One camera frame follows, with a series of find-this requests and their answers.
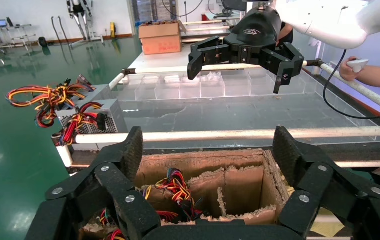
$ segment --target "metal vent grille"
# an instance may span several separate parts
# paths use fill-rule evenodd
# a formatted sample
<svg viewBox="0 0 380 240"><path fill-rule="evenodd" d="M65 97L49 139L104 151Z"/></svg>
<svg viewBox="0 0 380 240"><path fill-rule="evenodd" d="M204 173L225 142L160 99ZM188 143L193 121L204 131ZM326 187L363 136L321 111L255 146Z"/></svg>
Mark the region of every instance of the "metal vent grille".
<svg viewBox="0 0 380 240"><path fill-rule="evenodd" d="M60 124L62 125L62 128L65 128L66 125L68 124L69 120L71 119L72 116L64 116L64 117L61 117L61 120L60 120ZM91 132L91 129L89 127L89 124L83 124L78 130L78 133L79 134L91 134L91 133L94 133L94 132Z"/></svg>
<svg viewBox="0 0 380 240"><path fill-rule="evenodd" d="M115 134L118 132L111 117L106 117L106 131L101 131L96 126L90 124L86 124L86 127L89 127L92 134Z"/></svg>

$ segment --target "white controller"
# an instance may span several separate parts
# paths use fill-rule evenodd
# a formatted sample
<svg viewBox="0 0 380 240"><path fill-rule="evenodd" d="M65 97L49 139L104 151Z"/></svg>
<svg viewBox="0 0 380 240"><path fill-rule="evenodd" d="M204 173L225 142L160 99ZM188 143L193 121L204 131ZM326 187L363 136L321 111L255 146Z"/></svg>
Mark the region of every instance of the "white controller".
<svg viewBox="0 0 380 240"><path fill-rule="evenodd" d="M356 59L347 62L347 66L351 67L354 73L358 73L362 70L364 66L366 66L366 64L368 64L368 61L368 59Z"/></svg>

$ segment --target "monitor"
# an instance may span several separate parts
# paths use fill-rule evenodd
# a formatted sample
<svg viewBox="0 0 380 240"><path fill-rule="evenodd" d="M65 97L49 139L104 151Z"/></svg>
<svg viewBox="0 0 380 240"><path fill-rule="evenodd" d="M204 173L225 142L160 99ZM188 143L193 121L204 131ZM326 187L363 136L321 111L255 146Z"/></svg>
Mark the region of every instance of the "monitor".
<svg viewBox="0 0 380 240"><path fill-rule="evenodd" d="M222 0L222 5L227 10L245 11L247 3L242 0Z"/></svg>
<svg viewBox="0 0 380 240"><path fill-rule="evenodd" d="M0 20L0 27L7 26L6 20Z"/></svg>

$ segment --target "rubber gripper pad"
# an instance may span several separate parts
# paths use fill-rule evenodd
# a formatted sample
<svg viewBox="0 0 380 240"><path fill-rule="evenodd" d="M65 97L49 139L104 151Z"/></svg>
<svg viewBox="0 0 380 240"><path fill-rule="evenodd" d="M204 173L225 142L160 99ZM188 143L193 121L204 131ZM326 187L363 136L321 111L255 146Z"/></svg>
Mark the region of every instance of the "rubber gripper pad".
<svg viewBox="0 0 380 240"><path fill-rule="evenodd" d="M143 132L139 127L133 127L126 139L126 150L121 161L121 172L134 181L143 157Z"/></svg>
<svg viewBox="0 0 380 240"><path fill-rule="evenodd" d="M272 143L272 156L290 186L294 186L296 163L301 157L295 142L285 127L277 126Z"/></svg>

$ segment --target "black cable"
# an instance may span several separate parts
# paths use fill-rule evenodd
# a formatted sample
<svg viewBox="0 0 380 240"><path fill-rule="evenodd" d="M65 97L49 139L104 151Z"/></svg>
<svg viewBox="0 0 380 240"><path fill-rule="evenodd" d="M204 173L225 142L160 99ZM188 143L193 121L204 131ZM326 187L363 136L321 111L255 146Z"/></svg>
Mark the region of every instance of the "black cable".
<svg viewBox="0 0 380 240"><path fill-rule="evenodd" d="M196 7L194 10L192 10L191 12L179 16L179 15L175 15L175 14L171 13L171 11L169 11L168 8L166 7L165 2L162 0L163 7L168 11L168 13L170 13L172 16L179 17L179 18L181 18L181 17L185 17L185 16L191 14L192 12L194 12L196 9L199 8L199 6L200 6L200 4L202 4L202 2L203 2L203 0L200 0L200 2L199 2L199 4L197 5L197 7Z"/></svg>
<svg viewBox="0 0 380 240"><path fill-rule="evenodd" d="M219 13L213 13L211 10L210 10L210 7L209 7L209 2L210 0L207 0L207 9L209 10L209 12L213 15L219 15Z"/></svg>
<svg viewBox="0 0 380 240"><path fill-rule="evenodd" d="M360 117L360 116L352 116L352 115L348 115L348 114L345 114L344 112L341 112L337 109L335 109L333 106L331 106L331 104L327 101L327 99L325 98L325 92L327 90L327 86L328 84L330 83L330 80L331 78L334 76L334 73L336 72L337 68L340 66L341 62L343 61L343 58L344 58L344 55L346 55L346 50L343 51L343 55L341 55L341 59L340 61L338 62L337 66L335 67L334 71L331 73L330 77L328 78L328 80L325 82L324 84L324 90L322 91L322 98L324 99L324 102L334 111L338 112L339 114L343 115L343 116L346 116L348 118L353 118L353 119L363 119L363 120L370 120L370 119L380 119L380 116L372 116L372 117Z"/></svg>

